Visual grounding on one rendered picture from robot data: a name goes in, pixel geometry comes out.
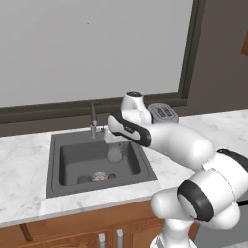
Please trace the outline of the wooden cupboard door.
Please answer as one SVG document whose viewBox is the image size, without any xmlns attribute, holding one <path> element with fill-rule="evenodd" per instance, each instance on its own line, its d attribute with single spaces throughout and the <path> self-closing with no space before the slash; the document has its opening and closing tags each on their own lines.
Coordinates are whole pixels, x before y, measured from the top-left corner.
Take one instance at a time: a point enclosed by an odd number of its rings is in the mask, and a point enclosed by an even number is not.
<svg viewBox="0 0 248 248">
<path fill-rule="evenodd" d="M 99 233 L 105 234 L 106 248 L 112 248 L 109 230 L 34 235 L 26 224 L 0 228 L 0 248 L 99 248 Z"/>
<path fill-rule="evenodd" d="M 150 248 L 151 242 L 160 233 L 163 224 L 162 219 L 150 218 L 115 226 L 112 228 L 112 248 L 117 248 L 117 229 L 123 230 L 123 248 Z"/>
</svg>

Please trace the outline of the wooden wall cupboard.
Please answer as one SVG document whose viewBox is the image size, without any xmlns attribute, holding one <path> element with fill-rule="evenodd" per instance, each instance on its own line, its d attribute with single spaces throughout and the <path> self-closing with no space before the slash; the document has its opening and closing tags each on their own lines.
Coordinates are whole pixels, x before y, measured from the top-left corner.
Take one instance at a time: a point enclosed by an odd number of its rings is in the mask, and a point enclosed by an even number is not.
<svg viewBox="0 0 248 248">
<path fill-rule="evenodd" d="M 244 43 L 242 46 L 241 54 L 248 56 L 248 32 L 245 36 L 245 40 L 244 40 Z"/>
</svg>

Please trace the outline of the grey metal tap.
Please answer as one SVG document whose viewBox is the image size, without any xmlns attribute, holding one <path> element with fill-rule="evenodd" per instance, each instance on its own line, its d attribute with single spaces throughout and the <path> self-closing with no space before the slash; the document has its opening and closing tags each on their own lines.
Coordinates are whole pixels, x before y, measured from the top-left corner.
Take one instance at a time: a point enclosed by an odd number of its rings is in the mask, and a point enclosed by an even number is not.
<svg viewBox="0 0 248 248">
<path fill-rule="evenodd" d="M 97 134 L 103 132 L 105 130 L 104 126 L 98 126 L 97 114 L 95 110 L 95 106 L 93 103 L 90 103 L 90 112 L 91 112 L 91 136 L 92 138 L 96 138 Z"/>
</svg>

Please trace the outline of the window with dark frame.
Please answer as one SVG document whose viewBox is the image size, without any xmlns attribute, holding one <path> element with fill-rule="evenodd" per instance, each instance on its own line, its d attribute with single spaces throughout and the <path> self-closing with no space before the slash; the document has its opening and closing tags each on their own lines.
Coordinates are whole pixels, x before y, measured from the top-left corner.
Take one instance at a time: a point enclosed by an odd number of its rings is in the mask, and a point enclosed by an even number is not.
<svg viewBox="0 0 248 248">
<path fill-rule="evenodd" d="M 0 0 L 0 123 L 183 106 L 206 0 Z"/>
</svg>

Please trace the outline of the clear glass cup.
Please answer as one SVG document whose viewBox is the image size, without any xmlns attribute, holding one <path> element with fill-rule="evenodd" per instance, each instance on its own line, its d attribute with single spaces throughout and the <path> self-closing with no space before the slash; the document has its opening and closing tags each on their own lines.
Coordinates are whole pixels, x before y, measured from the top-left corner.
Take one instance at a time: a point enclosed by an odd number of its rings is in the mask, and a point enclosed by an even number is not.
<svg viewBox="0 0 248 248">
<path fill-rule="evenodd" d="M 122 151 L 117 143 L 110 143 L 108 145 L 108 159 L 112 163 L 118 163 L 122 160 Z"/>
</svg>

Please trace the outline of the white patterned jar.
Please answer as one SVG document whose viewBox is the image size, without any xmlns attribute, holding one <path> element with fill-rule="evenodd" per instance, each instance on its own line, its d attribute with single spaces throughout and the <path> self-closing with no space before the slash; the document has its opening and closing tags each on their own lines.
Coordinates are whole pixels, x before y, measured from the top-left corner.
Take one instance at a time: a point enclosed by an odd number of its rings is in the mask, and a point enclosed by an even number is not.
<svg viewBox="0 0 248 248">
<path fill-rule="evenodd" d="M 108 179 L 108 176 L 104 172 L 100 172 L 100 171 L 94 173 L 92 176 L 92 180 L 94 182 L 103 181 L 103 180 L 107 180 L 107 179 Z"/>
</svg>

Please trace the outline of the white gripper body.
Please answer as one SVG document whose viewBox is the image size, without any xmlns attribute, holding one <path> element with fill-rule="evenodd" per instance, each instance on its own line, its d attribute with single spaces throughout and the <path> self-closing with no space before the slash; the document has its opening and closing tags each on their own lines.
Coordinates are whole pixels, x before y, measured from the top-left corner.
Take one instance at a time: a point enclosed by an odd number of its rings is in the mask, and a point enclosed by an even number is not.
<svg viewBox="0 0 248 248">
<path fill-rule="evenodd" d="M 104 130 L 104 142 L 106 144 L 110 143 L 118 143 L 118 142 L 126 142 L 127 139 L 122 136 L 116 136 L 114 135 L 108 127 Z"/>
</svg>

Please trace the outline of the grey toaster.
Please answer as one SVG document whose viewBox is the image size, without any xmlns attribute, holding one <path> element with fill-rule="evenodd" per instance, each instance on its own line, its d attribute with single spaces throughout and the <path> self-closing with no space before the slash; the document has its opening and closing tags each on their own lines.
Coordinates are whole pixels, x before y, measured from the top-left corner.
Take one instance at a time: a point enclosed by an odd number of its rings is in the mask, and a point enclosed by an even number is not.
<svg viewBox="0 0 248 248">
<path fill-rule="evenodd" d="M 148 110 L 152 115 L 153 123 L 178 123 L 179 116 L 174 109 L 165 103 L 152 103 L 148 106 Z"/>
</svg>

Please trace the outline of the dark grey sink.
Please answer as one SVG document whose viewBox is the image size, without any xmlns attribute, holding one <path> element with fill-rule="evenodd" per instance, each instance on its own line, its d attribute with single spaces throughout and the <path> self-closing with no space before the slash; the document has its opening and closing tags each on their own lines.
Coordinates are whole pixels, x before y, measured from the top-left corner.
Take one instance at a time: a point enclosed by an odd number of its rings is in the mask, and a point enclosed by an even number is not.
<svg viewBox="0 0 248 248">
<path fill-rule="evenodd" d="M 52 135 L 46 197 L 67 196 L 157 179 L 139 145 L 131 141 L 118 145 L 122 160 L 112 163 L 108 159 L 109 145 L 104 142 L 103 132 L 94 139 L 90 131 Z M 92 176 L 99 171 L 108 178 L 116 174 L 116 178 L 94 182 Z"/>
</svg>

